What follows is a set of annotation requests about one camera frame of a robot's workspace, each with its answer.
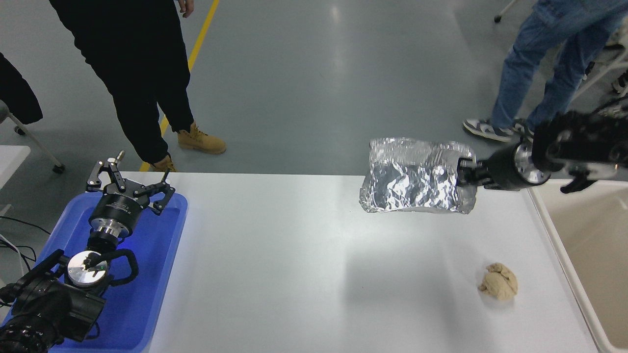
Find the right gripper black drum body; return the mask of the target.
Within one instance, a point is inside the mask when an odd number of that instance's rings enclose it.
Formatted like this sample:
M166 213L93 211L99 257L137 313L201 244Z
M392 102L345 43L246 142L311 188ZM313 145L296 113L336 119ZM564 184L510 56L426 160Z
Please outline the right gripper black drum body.
M524 181L516 169L515 156L520 145L509 145L478 161L478 183L487 189L516 191Z

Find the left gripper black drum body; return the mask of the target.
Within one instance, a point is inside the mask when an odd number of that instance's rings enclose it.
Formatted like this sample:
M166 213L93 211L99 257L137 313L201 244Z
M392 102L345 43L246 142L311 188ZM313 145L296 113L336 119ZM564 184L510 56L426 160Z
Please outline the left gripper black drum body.
M146 195L140 197L134 195L135 191L143 187L133 180L126 181L123 191L119 191L115 183L106 185L103 196L90 215L90 225L98 227L108 221L116 221L125 227L136 226L141 213L148 205Z

